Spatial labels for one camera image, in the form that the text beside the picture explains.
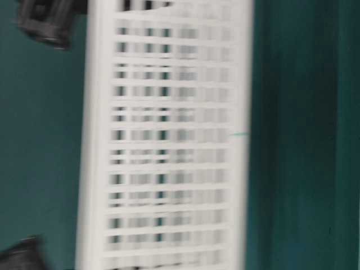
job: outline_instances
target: teal background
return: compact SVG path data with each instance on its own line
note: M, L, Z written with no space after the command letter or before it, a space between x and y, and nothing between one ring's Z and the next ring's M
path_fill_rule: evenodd
M74 267L86 19L71 52L29 40L0 2L0 249L42 234ZM255 1L246 270L358 262L360 3Z
M359 14L255 1L247 270L358 269Z
M0 1L0 250L44 237L52 269L74 268L86 18L70 52L28 39Z

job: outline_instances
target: black plastic part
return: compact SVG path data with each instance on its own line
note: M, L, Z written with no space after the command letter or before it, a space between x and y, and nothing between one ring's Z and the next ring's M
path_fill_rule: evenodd
M29 37L55 48L70 47L77 14L87 13L87 0L18 0L18 27Z
M38 246L38 237L22 240L19 244L0 253L0 270L49 270Z

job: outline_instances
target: white grid panel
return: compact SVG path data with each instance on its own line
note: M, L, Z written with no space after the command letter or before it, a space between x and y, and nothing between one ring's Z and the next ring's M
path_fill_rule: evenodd
M250 26L250 0L90 1L77 269L242 269Z

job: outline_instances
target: teal surface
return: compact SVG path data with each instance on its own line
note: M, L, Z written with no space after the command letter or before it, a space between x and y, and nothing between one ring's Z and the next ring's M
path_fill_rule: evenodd
M33 42L0 1L0 250L41 234L52 269L74 267L86 18L74 47Z
M247 270L358 263L358 1L256 1Z

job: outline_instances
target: white plastic crate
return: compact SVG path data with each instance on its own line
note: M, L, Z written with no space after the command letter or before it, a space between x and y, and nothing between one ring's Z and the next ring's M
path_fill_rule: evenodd
M124 1L90 0L76 268L243 269L251 0Z

